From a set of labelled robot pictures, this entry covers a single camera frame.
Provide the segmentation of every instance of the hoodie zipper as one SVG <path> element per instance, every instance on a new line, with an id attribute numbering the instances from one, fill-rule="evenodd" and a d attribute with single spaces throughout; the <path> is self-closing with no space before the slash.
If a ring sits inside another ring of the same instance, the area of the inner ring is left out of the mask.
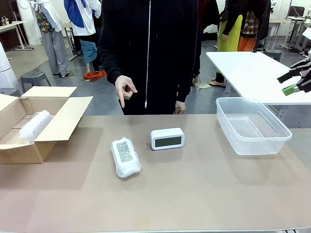
<path id="1" fill-rule="evenodd" d="M 146 101 L 145 108 L 147 108 L 147 89 L 148 89 L 148 71 L 149 71 L 149 47 L 150 47 L 150 18 L 151 18 L 151 0 L 149 0 L 149 23 L 148 23 L 148 52 L 147 52 L 147 78 L 146 78 Z"/>

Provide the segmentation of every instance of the gray pants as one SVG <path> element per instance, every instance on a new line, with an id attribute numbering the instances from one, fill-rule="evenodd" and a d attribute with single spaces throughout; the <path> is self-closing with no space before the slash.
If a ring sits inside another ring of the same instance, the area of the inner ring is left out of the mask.
<path id="1" fill-rule="evenodd" d="M 41 32 L 41 34 L 52 74 L 60 73 L 61 75 L 65 75 L 68 67 L 68 58 L 62 32 L 53 30 L 51 33 Z"/>

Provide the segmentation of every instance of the shoe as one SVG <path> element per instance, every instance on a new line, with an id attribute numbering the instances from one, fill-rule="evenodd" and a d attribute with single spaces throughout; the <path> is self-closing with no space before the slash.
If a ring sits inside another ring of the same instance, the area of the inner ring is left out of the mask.
<path id="1" fill-rule="evenodd" d="M 102 70 L 102 71 L 100 72 L 100 74 L 102 74 L 103 76 L 107 76 L 107 73 L 106 73 L 106 71 L 104 71 L 104 70 Z"/>
<path id="2" fill-rule="evenodd" d="M 192 85 L 194 86 L 198 82 L 199 82 L 199 75 L 195 76 L 195 78 L 192 81 Z"/>
<path id="3" fill-rule="evenodd" d="M 103 75 L 100 72 L 97 73 L 95 71 L 83 75 L 83 78 L 85 79 L 96 79 L 96 78 L 101 78 L 101 77 L 103 77 Z"/>
<path id="4" fill-rule="evenodd" d="M 62 74 L 62 78 L 64 78 L 64 77 L 68 76 L 69 74 L 70 74 L 70 72 L 69 72 L 69 71 L 67 71 L 65 74 Z"/>
<path id="5" fill-rule="evenodd" d="M 217 86 L 217 87 L 225 88 L 224 83 L 219 83 L 219 82 L 217 82 L 217 81 L 210 81 L 210 82 L 209 82 L 209 85 L 210 85 L 210 86 Z"/>

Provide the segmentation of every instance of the bubble-wrapped object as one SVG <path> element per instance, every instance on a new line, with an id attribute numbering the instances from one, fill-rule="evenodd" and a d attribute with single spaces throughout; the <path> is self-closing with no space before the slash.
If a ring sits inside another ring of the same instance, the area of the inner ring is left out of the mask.
<path id="1" fill-rule="evenodd" d="M 46 110 L 36 113 L 35 116 L 20 129 L 19 137 L 23 138 L 27 144 L 33 144 L 51 120 L 52 116 Z"/>
<path id="2" fill-rule="evenodd" d="M 141 164 L 130 139 L 124 137 L 111 143 L 113 159 L 116 164 L 116 172 L 120 178 L 126 178 L 140 172 Z"/>

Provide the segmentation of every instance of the clear plastic tub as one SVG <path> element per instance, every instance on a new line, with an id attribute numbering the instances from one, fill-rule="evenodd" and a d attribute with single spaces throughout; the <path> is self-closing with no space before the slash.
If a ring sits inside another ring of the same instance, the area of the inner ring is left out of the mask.
<path id="1" fill-rule="evenodd" d="M 262 103 L 246 98 L 218 98 L 217 119 L 237 154 L 277 154 L 292 132 Z"/>

